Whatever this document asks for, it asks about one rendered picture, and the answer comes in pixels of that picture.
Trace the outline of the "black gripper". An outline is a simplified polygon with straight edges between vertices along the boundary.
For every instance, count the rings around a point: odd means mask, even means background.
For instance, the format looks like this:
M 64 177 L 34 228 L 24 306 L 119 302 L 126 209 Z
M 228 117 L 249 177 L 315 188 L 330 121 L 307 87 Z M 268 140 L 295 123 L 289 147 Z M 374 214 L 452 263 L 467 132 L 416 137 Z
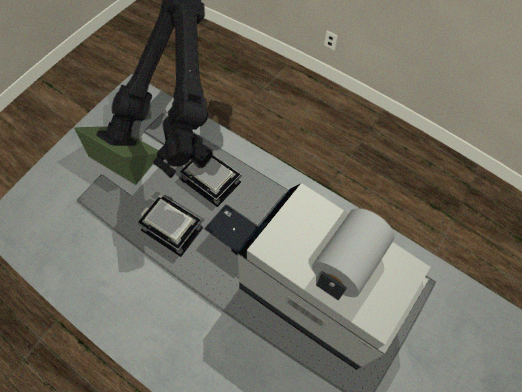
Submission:
M 194 139 L 198 140 L 200 143 L 203 142 L 202 138 L 199 137 L 198 135 L 194 134 Z M 169 166 L 169 164 L 167 164 L 166 162 L 164 162 L 163 160 L 166 160 L 167 161 L 167 157 L 166 157 L 166 147 L 165 147 L 165 144 L 162 146 L 162 148 L 157 152 L 157 157 L 153 160 L 153 163 L 154 165 L 156 165 L 157 167 L 159 167 L 160 169 L 162 169 L 167 176 L 169 176 L 170 178 L 173 177 L 173 175 L 175 174 L 176 170 L 173 169 L 172 167 Z

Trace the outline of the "white multi-well plate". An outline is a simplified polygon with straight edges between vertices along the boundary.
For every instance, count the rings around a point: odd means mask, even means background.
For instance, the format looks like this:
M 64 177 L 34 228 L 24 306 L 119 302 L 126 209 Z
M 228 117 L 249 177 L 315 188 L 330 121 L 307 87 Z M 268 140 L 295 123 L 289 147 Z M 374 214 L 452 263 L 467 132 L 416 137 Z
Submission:
M 160 199 L 144 221 L 178 242 L 194 220 Z

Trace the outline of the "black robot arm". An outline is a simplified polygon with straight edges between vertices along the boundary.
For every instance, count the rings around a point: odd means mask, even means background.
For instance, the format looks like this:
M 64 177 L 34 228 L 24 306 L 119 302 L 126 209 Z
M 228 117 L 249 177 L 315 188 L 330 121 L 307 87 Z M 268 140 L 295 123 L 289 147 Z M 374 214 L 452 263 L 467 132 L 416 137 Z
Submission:
M 159 17 L 136 70 L 127 86 L 121 85 L 114 97 L 112 113 L 115 115 L 107 131 L 98 130 L 97 136 L 113 146 L 136 145 L 137 141 L 130 137 L 131 128 L 134 121 L 143 121 L 148 114 L 152 99 L 149 83 L 175 27 L 176 86 L 172 105 L 177 102 L 163 121 L 167 163 L 179 167 L 191 160 L 203 168 L 212 158 L 212 149 L 194 139 L 193 129 L 202 126 L 209 115 L 199 76 L 197 38 L 197 24 L 205 17 L 204 3 L 201 0 L 161 1 Z

